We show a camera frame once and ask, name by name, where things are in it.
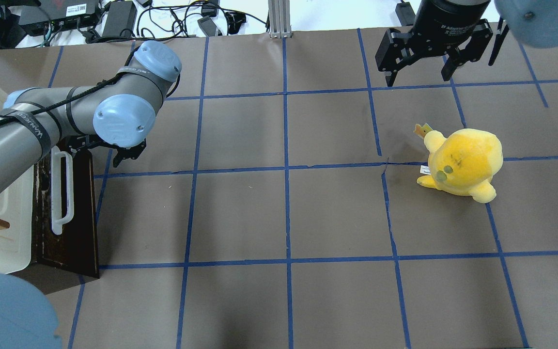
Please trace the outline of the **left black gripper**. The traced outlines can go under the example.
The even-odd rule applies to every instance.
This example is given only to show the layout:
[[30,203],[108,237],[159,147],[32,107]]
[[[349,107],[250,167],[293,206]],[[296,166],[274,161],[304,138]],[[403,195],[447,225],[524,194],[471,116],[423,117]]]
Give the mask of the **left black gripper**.
[[136,160],[146,149],[147,140],[143,139],[138,145],[124,147],[107,143],[97,135],[73,135],[64,137],[64,139],[59,141],[56,146],[60,148],[60,150],[68,152],[72,155],[73,159],[87,157],[87,153],[90,153],[90,149],[113,149],[116,151],[116,155],[113,159],[111,159],[112,166],[113,168],[117,168],[124,160]]

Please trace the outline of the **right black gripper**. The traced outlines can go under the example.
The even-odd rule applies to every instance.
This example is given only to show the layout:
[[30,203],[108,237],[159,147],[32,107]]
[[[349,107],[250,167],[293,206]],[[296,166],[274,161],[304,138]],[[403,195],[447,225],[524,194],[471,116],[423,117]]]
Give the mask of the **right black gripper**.
[[386,74],[386,86],[393,87],[397,73],[423,58],[446,57],[441,77],[450,81],[458,67],[479,61],[493,31],[483,18],[489,0],[423,0],[414,11],[407,0],[396,4],[395,12],[408,32],[387,29],[375,54],[378,71]]

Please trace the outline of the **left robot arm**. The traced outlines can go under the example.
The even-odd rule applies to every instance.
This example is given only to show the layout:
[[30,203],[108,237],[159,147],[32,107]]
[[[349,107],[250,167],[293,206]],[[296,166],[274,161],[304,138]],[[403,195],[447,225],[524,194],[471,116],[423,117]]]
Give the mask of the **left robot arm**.
[[0,193],[68,137],[97,137],[98,146],[117,149],[115,166],[137,157],[181,72],[172,48],[147,41],[95,86],[11,93],[0,110]]

